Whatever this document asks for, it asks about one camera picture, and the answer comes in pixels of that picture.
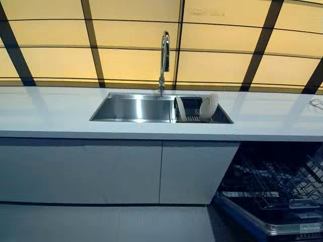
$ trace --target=cabinet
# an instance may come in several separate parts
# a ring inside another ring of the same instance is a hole
[[[165,141],[160,203],[209,204],[239,143]]]
[[[0,201],[158,203],[161,141],[0,138]]]

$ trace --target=countertop edge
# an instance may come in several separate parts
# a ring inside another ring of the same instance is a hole
[[[191,140],[191,141],[285,141],[323,142],[323,136],[305,135],[234,135],[234,134],[166,134],[166,133],[104,133],[57,131],[0,131],[6,138],[48,139],[116,139],[116,140]]]

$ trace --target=dish rack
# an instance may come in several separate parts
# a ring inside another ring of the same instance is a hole
[[[311,209],[323,204],[323,146],[295,168],[292,160],[256,162],[243,154],[231,166],[234,181],[226,179],[220,191],[260,209]]]
[[[214,115],[211,117],[211,119],[202,121],[199,117],[199,110],[203,101],[202,97],[181,97],[181,99],[183,102],[185,115],[187,119],[186,123],[233,124],[233,121],[228,117],[228,115],[222,109],[220,104],[218,104],[218,107],[214,112]],[[174,101],[174,108],[175,108],[176,122],[182,123],[182,119],[180,116],[176,99]]]

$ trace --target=sink basin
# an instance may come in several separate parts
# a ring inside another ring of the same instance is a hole
[[[90,121],[176,123],[177,95],[109,93]],[[220,105],[208,123],[232,124]]]

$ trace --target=white countertop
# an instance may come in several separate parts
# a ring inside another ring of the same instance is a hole
[[[0,136],[91,139],[323,141],[320,95],[212,92],[234,124],[166,124],[89,121],[109,92],[156,90],[1,87]],[[167,91],[166,94],[208,94]]]

